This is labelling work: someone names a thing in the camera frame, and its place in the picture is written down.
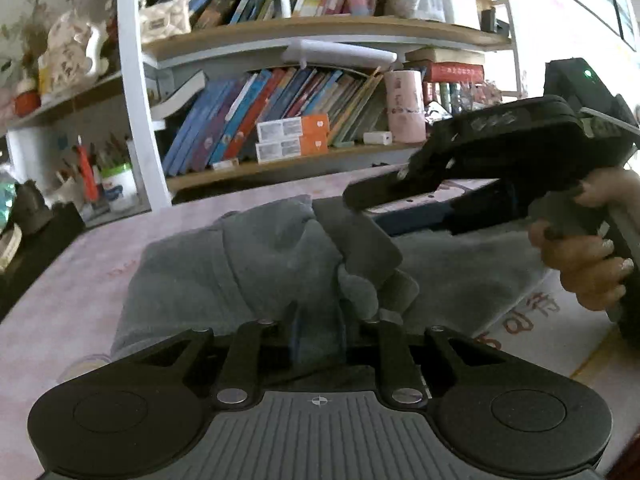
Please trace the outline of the person right hand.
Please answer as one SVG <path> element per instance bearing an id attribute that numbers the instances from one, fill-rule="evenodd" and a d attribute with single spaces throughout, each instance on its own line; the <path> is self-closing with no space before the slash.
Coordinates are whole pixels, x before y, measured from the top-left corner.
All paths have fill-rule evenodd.
<path id="1" fill-rule="evenodd" d="M 594 170 L 578 184 L 574 201 L 600 208 L 614 204 L 639 222 L 639 176 L 623 168 Z M 539 249 L 542 262 L 560 272 L 561 284 L 590 311 L 615 306 L 626 294 L 623 280 L 634 270 L 628 258 L 615 257 L 614 243 L 600 236 L 555 234 L 549 222 L 540 220 L 528 229 L 530 244 Z"/>

